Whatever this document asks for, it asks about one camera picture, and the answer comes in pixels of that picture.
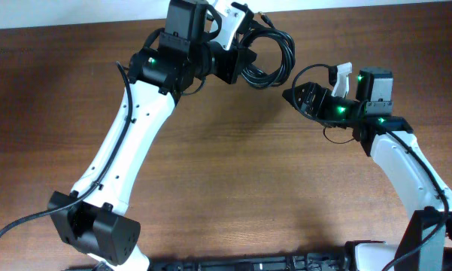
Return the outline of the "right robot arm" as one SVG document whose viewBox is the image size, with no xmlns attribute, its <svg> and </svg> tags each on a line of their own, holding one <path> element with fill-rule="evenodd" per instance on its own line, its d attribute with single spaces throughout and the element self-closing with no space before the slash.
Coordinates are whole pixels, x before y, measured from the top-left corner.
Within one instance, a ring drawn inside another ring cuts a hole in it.
<svg viewBox="0 0 452 271">
<path fill-rule="evenodd" d="M 397 245 L 352 241 L 345 245 L 348 270 L 452 270 L 452 190 L 434 170 L 403 117 L 394 116 L 393 73 L 366 67 L 356 97 L 347 98 L 351 63 L 328 66 L 329 87 L 293 83 L 282 96 L 324 128 L 351 128 L 368 157 L 389 179 L 408 214 Z"/>
</svg>

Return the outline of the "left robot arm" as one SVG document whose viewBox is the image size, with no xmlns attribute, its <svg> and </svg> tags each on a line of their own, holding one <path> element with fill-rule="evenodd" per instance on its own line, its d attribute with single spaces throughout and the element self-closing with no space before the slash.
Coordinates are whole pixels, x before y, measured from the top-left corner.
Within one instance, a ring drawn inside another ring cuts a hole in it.
<svg viewBox="0 0 452 271">
<path fill-rule="evenodd" d="M 238 44 L 253 12 L 233 1 L 172 1 L 165 25 L 149 34 L 127 68 L 117 116 L 99 152 L 69 193 L 48 203 L 60 239 L 98 270 L 146 270 L 141 226 L 126 211 L 138 171 L 161 126 L 195 79 L 234 84 L 256 54 Z"/>
</svg>

